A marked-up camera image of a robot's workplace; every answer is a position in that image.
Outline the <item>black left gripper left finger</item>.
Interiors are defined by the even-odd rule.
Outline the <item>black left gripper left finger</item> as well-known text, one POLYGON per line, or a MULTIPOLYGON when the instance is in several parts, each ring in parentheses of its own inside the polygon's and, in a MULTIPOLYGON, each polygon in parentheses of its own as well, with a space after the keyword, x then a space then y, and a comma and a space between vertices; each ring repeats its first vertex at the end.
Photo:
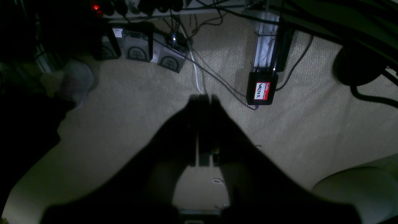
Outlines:
POLYGON ((195 160, 199 96, 168 119, 110 180, 86 196, 45 211, 42 224, 178 224, 176 184, 195 160))

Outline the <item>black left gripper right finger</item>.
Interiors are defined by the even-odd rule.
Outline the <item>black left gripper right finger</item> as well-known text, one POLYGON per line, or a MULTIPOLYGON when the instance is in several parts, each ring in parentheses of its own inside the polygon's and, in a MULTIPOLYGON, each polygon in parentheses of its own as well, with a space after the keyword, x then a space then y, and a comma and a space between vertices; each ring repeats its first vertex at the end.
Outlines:
POLYGON ((230 199, 223 224, 361 224, 348 203, 322 199, 294 182, 258 150, 212 95, 206 131, 230 199))

